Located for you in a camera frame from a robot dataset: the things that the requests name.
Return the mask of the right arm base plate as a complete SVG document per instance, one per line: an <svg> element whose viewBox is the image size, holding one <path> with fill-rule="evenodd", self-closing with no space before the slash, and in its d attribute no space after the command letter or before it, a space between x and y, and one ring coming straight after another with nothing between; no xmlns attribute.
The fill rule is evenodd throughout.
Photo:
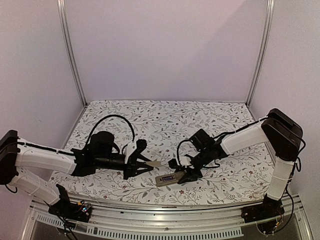
<svg viewBox="0 0 320 240"><path fill-rule="evenodd" d="M261 203L257 205L243 207L241 209L241 217L245 223L261 221L285 213L284 207L281 203Z"/></svg>

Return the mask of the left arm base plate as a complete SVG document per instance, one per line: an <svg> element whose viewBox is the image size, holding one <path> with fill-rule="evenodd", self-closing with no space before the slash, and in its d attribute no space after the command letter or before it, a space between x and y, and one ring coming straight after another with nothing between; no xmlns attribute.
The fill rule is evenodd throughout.
<svg viewBox="0 0 320 240"><path fill-rule="evenodd" d="M88 223L92 214L92 205L84 201L72 203L69 200L60 199L57 203L49 205L48 212L62 219Z"/></svg>

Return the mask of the beige battery cover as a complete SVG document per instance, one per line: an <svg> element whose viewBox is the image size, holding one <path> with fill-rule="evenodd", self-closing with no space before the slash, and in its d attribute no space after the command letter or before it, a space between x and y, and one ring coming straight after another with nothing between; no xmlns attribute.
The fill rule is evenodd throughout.
<svg viewBox="0 0 320 240"><path fill-rule="evenodd" d="M161 167L162 166L162 164L161 164L161 162L160 161L146 161L145 162L148 166L150 166L150 167L153 167L153 168L158 168L158 167Z"/></svg>

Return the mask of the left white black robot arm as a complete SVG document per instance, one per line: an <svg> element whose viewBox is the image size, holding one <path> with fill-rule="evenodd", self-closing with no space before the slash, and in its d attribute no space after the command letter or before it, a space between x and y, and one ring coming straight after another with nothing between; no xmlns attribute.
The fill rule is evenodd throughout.
<svg viewBox="0 0 320 240"><path fill-rule="evenodd" d="M17 131L9 130L0 140L0 183L22 189L42 199L63 217L70 217L75 210L79 210L80 205L70 202L64 187L50 185L28 171L28 167L58 171L74 177L93 175L98 169L117 170L127 180L154 169L153 161L142 155L146 147L146 140L133 140L121 153L114 135L99 131L89 138L82 149L62 150L36 145L19 138Z"/></svg>

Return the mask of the beige remote control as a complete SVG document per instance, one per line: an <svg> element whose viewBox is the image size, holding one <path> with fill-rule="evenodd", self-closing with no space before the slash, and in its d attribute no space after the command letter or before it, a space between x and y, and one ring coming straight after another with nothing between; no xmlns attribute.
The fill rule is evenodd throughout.
<svg viewBox="0 0 320 240"><path fill-rule="evenodd" d="M175 172L171 174L156 176L155 177L156 186L163 187L163 186L177 184L184 174L185 174L184 172Z"/></svg>

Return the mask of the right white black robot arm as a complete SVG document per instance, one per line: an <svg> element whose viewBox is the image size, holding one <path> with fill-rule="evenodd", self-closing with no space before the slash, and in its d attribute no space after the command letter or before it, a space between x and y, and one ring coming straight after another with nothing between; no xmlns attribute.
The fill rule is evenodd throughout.
<svg viewBox="0 0 320 240"><path fill-rule="evenodd" d="M256 122L215 137L200 129L188 142L193 144L198 154L187 156L187 163L178 163L176 170L184 172L177 182L179 185L202 178L202 169L212 161L224 159L253 145L270 143L276 157L270 185L263 202L253 208L243 208L242 214L248 217L256 213L262 218L269 218L274 213L284 213L281 198L294 175L296 162L306 143L303 140L303 129L282 111L273 108Z"/></svg>

